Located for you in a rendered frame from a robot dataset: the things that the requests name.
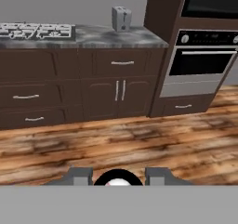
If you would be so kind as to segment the black built-in microwave oven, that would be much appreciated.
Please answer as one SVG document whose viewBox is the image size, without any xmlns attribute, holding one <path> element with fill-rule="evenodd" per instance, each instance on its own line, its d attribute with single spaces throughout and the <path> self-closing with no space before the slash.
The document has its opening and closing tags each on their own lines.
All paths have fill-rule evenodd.
<svg viewBox="0 0 238 224">
<path fill-rule="evenodd" d="M 238 20 L 238 0 L 184 0 L 181 16 Z"/>
</svg>

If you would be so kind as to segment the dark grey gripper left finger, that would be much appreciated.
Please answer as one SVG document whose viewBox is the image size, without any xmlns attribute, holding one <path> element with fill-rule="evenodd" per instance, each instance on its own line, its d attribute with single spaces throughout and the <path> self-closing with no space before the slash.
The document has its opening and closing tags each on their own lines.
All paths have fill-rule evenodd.
<svg viewBox="0 0 238 224">
<path fill-rule="evenodd" d="M 71 167 L 65 175 L 49 181 L 47 185 L 91 186 L 93 184 L 92 176 L 92 167 Z"/>
</svg>

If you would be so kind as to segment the silver gas hob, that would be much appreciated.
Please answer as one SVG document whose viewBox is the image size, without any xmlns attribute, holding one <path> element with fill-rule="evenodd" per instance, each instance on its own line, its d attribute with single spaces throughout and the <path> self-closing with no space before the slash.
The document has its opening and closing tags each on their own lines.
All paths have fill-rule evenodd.
<svg viewBox="0 0 238 224">
<path fill-rule="evenodd" d="M 0 39 L 75 40 L 74 24 L 0 22 Z"/>
</svg>

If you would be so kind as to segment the dark brown cupboard run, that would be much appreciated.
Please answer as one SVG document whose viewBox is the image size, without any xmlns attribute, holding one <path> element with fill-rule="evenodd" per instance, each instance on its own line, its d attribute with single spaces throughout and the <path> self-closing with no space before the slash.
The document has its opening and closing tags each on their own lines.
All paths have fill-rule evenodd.
<svg viewBox="0 0 238 224">
<path fill-rule="evenodd" d="M 0 130 L 144 116 L 163 48 L 0 49 Z"/>
</svg>

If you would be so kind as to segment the silver toaster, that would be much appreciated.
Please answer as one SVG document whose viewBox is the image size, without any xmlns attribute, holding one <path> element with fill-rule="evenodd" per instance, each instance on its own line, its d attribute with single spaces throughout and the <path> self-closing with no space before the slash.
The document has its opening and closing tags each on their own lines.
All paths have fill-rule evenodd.
<svg viewBox="0 0 238 224">
<path fill-rule="evenodd" d="M 128 32 L 132 20 L 132 11 L 125 7 L 112 8 L 112 28 L 118 32 Z"/>
</svg>

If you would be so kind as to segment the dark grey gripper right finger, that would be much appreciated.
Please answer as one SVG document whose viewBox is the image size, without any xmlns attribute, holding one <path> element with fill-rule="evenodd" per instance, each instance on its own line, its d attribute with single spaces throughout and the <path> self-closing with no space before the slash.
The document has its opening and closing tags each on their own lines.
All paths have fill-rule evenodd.
<svg viewBox="0 0 238 224">
<path fill-rule="evenodd" d="M 191 185 L 188 180 L 176 178 L 167 167 L 146 167 L 145 184 L 147 186 Z"/>
</svg>

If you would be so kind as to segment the dark brown oven cabinet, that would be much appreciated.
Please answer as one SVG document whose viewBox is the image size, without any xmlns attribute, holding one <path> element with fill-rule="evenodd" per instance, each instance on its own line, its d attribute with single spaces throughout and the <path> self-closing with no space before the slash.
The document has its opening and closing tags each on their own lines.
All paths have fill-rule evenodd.
<svg viewBox="0 0 238 224">
<path fill-rule="evenodd" d="M 149 111 L 150 117 L 207 111 L 232 64 L 238 59 L 237 54 L 213 94 L 161 98 L 160 93 L 179 29 L 238 31 L 238 20 L 182 17 L 183 4 L 184 0 L 147 0 L 144 26 L 165 42 L 162 45 L 165 52 Z"/>
</svg>

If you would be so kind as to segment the black and white round object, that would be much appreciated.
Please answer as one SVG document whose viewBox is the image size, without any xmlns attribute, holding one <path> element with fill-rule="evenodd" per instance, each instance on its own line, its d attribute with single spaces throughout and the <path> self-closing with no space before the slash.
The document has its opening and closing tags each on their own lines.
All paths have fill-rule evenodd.
<svg viewBox="0 0 238 224">
<path fill-rule="evenodd" d="M 140 179 L 132 172 L 125 169 L 112 169 L 104 172 L 95 181 L 97 186 L 106 186 L 110 181 L 121 179 L 132 186 L 142 186 Z"/>
</svg>

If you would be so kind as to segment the stainless steel wall oven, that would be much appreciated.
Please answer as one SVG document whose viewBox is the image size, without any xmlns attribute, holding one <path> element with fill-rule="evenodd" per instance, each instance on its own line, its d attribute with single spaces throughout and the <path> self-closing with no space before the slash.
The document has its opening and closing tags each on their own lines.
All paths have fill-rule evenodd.
<svg viewBox="0 0 238 224">
<path fill-rule="evenodd" d="M 179 29 L 161 98 L 213 94 L 238 54 L 238 31 Z"/>
</svg>

